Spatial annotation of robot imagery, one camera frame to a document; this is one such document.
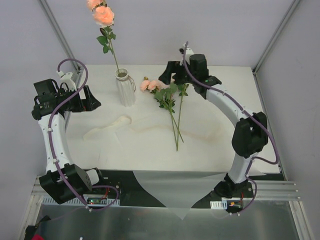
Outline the cream ribbon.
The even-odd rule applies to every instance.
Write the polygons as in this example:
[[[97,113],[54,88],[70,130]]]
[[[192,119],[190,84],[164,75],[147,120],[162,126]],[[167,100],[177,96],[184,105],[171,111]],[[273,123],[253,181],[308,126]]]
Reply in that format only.
[[[182,138],[179,144],[183,146],[216,146],[224,143],[224,137],[218,129],[219,124],[211,124],[192,116],[180,123]],[[150,144],[161,148],[169,148],[175,144],[174,130],[176,123],[169,114],[157,112],[142,119],[133,120],[127,115],[119,117],[116,121],[101,127],[96,127],[84,134],[84,141],[118,140],[121,146]]]

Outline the pink rose stem top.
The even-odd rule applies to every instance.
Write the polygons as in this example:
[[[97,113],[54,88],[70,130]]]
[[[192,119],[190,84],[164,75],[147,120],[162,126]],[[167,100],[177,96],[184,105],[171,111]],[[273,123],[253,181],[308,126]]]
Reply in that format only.
[[[87,0],[86,6],[92,12],[92,17],[96,24],[99,25],[101,35],[96,39],[102,45],[103,53],[111,53],[113,55],[116,64],[115,76],[124,77],[125,74],[120,71],[112,42],[112,40],[116,39],[116,34],[113,32],[115,14],[112,8],[107,4],[106,0]]]

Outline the pink rose stem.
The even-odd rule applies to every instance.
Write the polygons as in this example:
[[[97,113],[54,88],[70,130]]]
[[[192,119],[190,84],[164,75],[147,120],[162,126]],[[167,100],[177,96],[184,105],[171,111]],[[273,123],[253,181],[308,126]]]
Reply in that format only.
[[[115,76],[124,77],[125,74],[120,71],[112,42],[112,40],[116,39],[116,34],[113,32],[115,14],[112,8],[107,4],[106,0],[87,0],[86,6],[92,12],[92,17],[96,24],[99,25],[101,35],[96,39],[102,45],[103,53],[111,53],[113,55],[116,64]]]
[[[189,87],[188,83],[178,85],[178,89],[180,90],[179,97],[180,97],[180,105],[179,105],[179,112],[178,112],[178,122],[176,126],[177,130],[177,138],[176,138],[176,150],[179,150],[179,141],[182,140],[184,142],[181,131],[180,131],[180,124],[181,124],[181,116],[182,116],[182,106],[184,97],[188,96],[187,89]]]
[[[159,107],[169,112],[176,147],[178,136],[178,120],[176,120],[174,117],[174,107],[176,105],[175,95],[179,96],[180,93],[178,85],[174,82],[166,85],[158,79],[150,80],[147,76],[144,76],[139,88],[142,92],[149,91],[153,95],[153,98],[159,104]]]

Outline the white wrapping paper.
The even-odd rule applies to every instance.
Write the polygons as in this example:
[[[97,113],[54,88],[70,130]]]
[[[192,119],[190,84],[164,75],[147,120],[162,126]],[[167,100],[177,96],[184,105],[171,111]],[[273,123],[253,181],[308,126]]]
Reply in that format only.
[[[202,101],[187,100],[182,112],[182,120],[192,116],[206,120],[210,124],[218,123],[224,143],[204,147],[170,147],[134,144],[121,146],[118,140],[99,140],[99,160],[104,167],[112,170],[130,171],[175,171],[175,172],[212,172],[224,173],[224,186],[242,183],[246,180],[250,163],[248,157],[241,157],[231,145],[235,127],[233,111]]]

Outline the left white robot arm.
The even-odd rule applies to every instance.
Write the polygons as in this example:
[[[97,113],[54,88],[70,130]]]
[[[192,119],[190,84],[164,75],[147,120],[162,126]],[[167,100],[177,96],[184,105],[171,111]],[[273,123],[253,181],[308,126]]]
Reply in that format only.
[[[88,85],[83,87],[84,99],[76,90],[63,87],[53,79],[36,82],[34,87],[37,95],[31,114],[41,128],[46,150],[46,173],[39,178],[40,186],[57,204],[80,199],[91,191],[102,194],[106,183],[101,171],[96,167],[84,170],[72,160],[65,118],[65,112],[91,112],[101,103],[92,95]]]

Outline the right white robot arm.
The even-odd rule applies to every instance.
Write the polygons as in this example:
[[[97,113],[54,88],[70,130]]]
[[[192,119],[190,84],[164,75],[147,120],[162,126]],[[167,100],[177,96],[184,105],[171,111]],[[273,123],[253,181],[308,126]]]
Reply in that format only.
[[[232,166],[214,192],[231,199],[242,193],[247,186],[247,175],[253,158],[268,143],[267,117],[263,112],[247,111],[230,96],[222,81],[210,75],[204,54],[192,54],[186,63],[168,61],[159,80],[168,85],[192,84],[196,93],[215,105],[232,123],[234,132],[231,145],[235,152]]]

